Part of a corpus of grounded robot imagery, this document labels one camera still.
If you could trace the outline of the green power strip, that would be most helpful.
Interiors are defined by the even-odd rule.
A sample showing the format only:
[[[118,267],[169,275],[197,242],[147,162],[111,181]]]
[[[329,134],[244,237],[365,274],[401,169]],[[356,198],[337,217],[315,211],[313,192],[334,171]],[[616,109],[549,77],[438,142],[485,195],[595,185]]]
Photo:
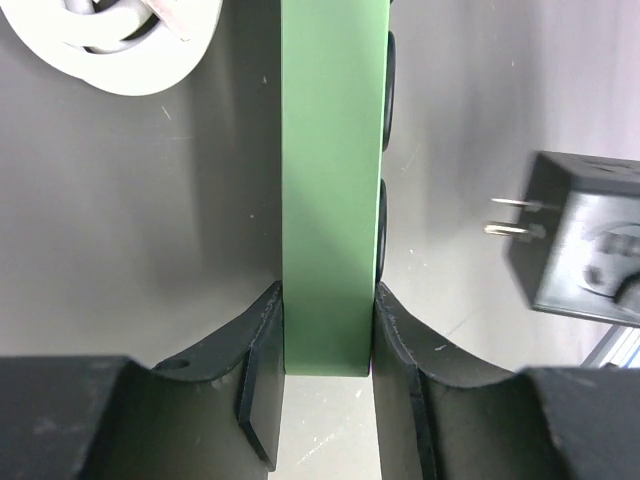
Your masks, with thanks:
[[[369,373],[391,5],[281,5],[284,366]]]

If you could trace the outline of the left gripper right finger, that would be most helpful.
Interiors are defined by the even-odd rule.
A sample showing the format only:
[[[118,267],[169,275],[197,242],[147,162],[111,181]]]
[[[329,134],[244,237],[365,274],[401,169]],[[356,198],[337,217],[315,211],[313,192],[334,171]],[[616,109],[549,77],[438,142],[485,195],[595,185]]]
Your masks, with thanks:
[[[376,289],[372,375],[386,479],[635,479],[639,373],[517,372],[465,351]]]

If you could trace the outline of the black cube adapter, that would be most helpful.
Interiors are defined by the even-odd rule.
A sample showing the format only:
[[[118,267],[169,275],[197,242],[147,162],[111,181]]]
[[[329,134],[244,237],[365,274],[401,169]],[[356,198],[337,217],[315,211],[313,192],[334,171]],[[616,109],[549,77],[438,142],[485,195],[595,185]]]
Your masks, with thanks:
[[[528,306],[591,321],[639,325],[639,163],[538,151],[524,195],[503,204],[506,258]]]

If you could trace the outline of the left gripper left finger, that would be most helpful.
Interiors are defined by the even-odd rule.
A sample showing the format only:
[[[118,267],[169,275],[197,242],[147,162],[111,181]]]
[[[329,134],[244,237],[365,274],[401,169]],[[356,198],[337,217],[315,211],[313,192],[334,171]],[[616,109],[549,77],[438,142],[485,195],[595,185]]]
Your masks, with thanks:
[[[277,463],[283,299],[146,368],[126,356],[5,357],[5,479],[264,479]]]

